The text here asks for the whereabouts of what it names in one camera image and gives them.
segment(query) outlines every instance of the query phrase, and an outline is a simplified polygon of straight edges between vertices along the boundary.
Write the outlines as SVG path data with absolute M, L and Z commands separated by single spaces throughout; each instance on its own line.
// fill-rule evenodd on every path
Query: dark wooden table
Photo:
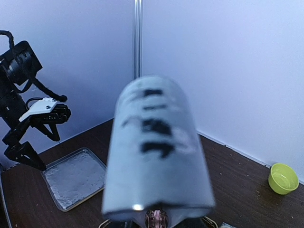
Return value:
M 101 124 L 41 154 L 53 162 L 81 147 L 92 150 L 105 164 L 112 121 Z M 217 207 L 209 216 L 238 228 L 304 227 L 304 187 L 286 196 L 271 191 L 269 169 L 244 156 L 201 137 L 209 166 Z M 17 165 L 1 175 L 13 227 L 98 228 L 102 192 L 69 212 L 55 206 L 41 173 Z

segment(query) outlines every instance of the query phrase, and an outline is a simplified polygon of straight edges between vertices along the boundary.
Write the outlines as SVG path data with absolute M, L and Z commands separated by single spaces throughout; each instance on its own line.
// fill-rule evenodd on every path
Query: yellow bowl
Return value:
M 271 167 L 268 183 L 273 191 L 280 195 L 286 195 L 297 189 L 299 178 L 292 168 L 277 163 Z

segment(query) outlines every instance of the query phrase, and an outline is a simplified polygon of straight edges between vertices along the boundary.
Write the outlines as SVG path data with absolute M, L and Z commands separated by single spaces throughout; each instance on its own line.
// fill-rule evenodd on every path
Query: white wall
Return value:
M 304 181 L 304 3 L 145 0 L 142 73 L 175 79 L 198 130 Z
M 10 30 L 15 43 L 27 40 L 43 66 L 38 79 L 68 97 L 72 116 L 58 126 L 61 141 L 113 117 L 133 78 L 133 12 L 128 0 L 1 0 L 0 30 Z M 0 36 L 0 54 L 8 49 Z M 43 93 L 32 86 L 23 97 L 33 96 Z M 0 139 L 8 130 L 0 119 Z M 37 152 L 56 144 L 36 129 L 25 140 Z M 0 142 L 0 162 L 9 167 L 5 148 Z

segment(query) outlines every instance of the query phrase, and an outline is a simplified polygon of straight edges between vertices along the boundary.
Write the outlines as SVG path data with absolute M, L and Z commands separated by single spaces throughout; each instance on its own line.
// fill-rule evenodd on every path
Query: silver tray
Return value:
M 41 174 L 61 211 L 69 211 L 104 188 L 105 164 L 88 148 L 81 148 L 49 165 Z

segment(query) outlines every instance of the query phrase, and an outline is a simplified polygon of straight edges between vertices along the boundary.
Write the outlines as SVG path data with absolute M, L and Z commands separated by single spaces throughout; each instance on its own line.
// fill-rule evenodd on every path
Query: bowl rim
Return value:
M 292 189 L 287 189 L 287 188 L 284 188 L 284 187 L 282 187 L 278 182 L 276 182 L 276 180 L 275 180 L 275 178 L 273 177 L 273 175 L 272 175 L 272 171 L 273 171 L 273 167 L 275 167 L 275 166 L 285 166 L 285 167 L 287 167 L 288 169 L 290 169 L 293 173 L 294 173 L 294 175 L 295 175 L 295 177 L 296 177 L 296 179 L 297 179 L 297 185 L 294 187 L 294 188 L 292 188 Z M 284 189 L 284 190 L 286 190 L 286 191 L 294 191 L 294 190 L 296 190 L 298 187 L 299 187 L 299 183 L 300 183 L 300 181 L 299 181 L 299 177 L 298 177 L 298 175 L 296 174 L 296 172 L 291 168 L 291 167 L 289 167 L 288 165 L 285 165 L 285 164 L 283 164 L 283 163 L 276 163 L 276 164 L 274 164 L 273 166 L 271 166 L 271 169 L 270 169 L 270 175 L 271 175 L 271 178 L 274 180 L 274 182 L 280 187 L 280 188 L 282 188 L 282 189 Z

